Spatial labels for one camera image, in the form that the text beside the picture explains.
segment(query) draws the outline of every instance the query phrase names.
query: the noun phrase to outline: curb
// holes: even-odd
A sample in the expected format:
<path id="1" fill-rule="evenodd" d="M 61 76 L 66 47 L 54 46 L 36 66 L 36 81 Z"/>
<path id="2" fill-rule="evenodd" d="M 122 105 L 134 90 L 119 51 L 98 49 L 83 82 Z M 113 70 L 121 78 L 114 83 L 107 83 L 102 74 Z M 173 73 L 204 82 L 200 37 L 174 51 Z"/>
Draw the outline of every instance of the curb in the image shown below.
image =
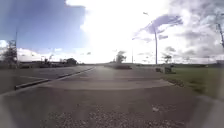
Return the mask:
<path id="1" fill-rule="evenodd" d="M 81 72 L 85 72 L 85 71 L 91 70 L 91 69 L 93 69 L 93 68 L 89 68 L 89 69 L 86 69 L 86 70 L 78 71 L 78 72 L 75 72 L 75 73 L 70 73 L 70 74 L 61 75 L 61 76 L 58 76 L 56 79 L 53 79 L 53 80 L 57 80 L 57 79 L 60 79 L 60 78 L 64 78 L 64 77 L 68 77 L 68 76 L 72 76 L 72 75 L 74 75 L 74 74 L 78 74 L 78 73 L 81 73 Z M 27 87 L 30 87 L 30 86 L 34 86 L 34 85 L 37 85 L 37 84 L 42 84 L 42 83 L 49 82 L 49 81 L 52 81 L 52 80 L 50 80 L 50 79 L 45 79 L 45 80 L 35 81 L 35 82 L 31 82 L 31 83 L 26 83 L 26 84 L 16 85 L 16 86 L 14 87 L 14 90 L 19 90 L 19 89 L 22 89 L 22 88 L 27 88 Z"/>

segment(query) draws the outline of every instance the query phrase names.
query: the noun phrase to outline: lamp post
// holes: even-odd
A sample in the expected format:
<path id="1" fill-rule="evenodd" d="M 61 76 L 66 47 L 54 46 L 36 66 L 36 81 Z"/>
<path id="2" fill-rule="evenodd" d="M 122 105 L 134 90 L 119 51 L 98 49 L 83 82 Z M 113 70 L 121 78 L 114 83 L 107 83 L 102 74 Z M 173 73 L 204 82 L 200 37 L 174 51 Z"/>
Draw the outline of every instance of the lamp post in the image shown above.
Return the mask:
<path id="1" fill-rule="evenodd" d="M 220 36 L 221 36 L 221 41 L 222 41 L 222 47 L 224 48 L 224 37 L 223 37 L 223 32 L 222 32 L 222 26 L 221 24 L 218 22 L 218 18 L 219 16 L 224 16 L 224 13 L 221 13 L 221 14 L 217 14 L 216 15 L 216 24 L 218 25 L 218 29 L 219 29 L 219 33 L 220 33 Z"/>
<path id="2" fill-rule="evenodd" d="M 155 28 L 154 24 L 152 23 L 152 21 L 151 21 L 151 24 L 152 24 L 152 28 L 153 28 L 153 32 L 154 32 L 154 36 L 155 36 L 155 43 L 156 43 L 156 60 L 155 60 L 155 63 L 157 65 L 157 63 L 158 63 L 158 61 L 157 61 L 157 44 L 158 44 L 157 33 L 156 33 L 156 28 Z"/>

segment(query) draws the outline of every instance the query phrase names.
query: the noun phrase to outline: asphalt road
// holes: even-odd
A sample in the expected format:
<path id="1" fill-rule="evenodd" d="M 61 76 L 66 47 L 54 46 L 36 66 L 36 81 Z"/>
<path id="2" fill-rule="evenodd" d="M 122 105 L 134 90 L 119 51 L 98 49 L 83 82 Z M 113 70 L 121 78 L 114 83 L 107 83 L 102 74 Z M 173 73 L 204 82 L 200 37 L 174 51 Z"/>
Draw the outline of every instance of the asphalt road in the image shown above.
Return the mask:
<path id="1" fill-rule="evenodd" d="M 0 94 L 14 90 L 15 86 L 33 83 L 42 80 L 54 80 L 66 74 L 73 74 L 90 66 L 76 66 L 65 68 L 36 68 L 0 70 Z"/>
<path id="2" fill-rule="evenodd" d="M 184 128 L 197 104 L 154 71 L 105 67 L 0 99 L 4 128 Z"/>

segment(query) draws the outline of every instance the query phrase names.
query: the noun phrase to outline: grass verge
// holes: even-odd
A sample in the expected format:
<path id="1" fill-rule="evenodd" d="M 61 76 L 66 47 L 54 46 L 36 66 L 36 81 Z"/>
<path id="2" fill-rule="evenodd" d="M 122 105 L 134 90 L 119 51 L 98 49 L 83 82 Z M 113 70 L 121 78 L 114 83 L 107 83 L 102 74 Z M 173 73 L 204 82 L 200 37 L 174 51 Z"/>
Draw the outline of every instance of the grass verge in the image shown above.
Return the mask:
<path id="1" fill-rule="evenodd" d="M 164 74 L 163 79 L 216 98 L 221 85 L 223 68 L 173 68 L 176 74 Z"/>

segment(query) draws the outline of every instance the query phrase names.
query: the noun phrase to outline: road marking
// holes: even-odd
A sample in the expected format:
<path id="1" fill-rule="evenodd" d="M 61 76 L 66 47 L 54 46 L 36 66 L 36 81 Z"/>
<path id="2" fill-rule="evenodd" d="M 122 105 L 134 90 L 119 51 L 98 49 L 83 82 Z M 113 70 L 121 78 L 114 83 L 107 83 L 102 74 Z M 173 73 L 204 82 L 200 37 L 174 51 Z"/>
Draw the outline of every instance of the road marking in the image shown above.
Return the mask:
<path id="1" fill-rule="evenodd" d="M 14 90 L 13 90 L 13 91 L 9 91 L 9 92 L 6 92 L 6 93 L 1 94 L 1 95 L 0 95 L 0 100 L 1 100 L 2 98 L 4 98 L 5 96 L 10 96 L 10 95 L 18 94 L 18 93 L 20 93 L 20 92 L 24 92 L 24 91 L 27 91 L 27 90 L 35 89 L 35 88 L 37 88 L 37 87 L 46 86 L 46 85 L 49 84 L 49 83 L 53 83 L 53 82 L 56 82 L 56 81 L 60 81 L 60 80 L 69 78 L 69 77 L 77 76 L 77 75 L 80 75 L 80 74 L 82 74 L 82 73 L 86 73 L 86 72 L 92 71 L 92 70 L 94 70 L 94 69 L 95 69 L 95 67 L 93 67 L 93 68 L 91 68 L 91 69 L 88 69 L 88 70 L 85 70 L 85 71 L 81 71 L 81 72 L 79 72 L 79 73 L 75 73 L 75 74 L 70 75 L 70 76 L 67 76 L 67 77 L 63 77 L 63 78 L 59 78 L 59 79 L 55 79 L 55 80 L 51 80 L 51 81 L 46 82 L 46 83 L 38 84 L 38 85 L 31 86 L 31 87 L 28 87 L 28 88 L 22 88 L 22 89 L 19 89 L 19 90 L 17 90 L 17 91 L 14 91 Z"/>
<path id="2" fill-rule="evenodd" d="M 48 80 L 48 79 L 46 79 L 46 78 L 32 77 L 32 76 L 18 76 L 18 77 L 31 78 L 31 79 L 44 79 L 44 80 Z"/>

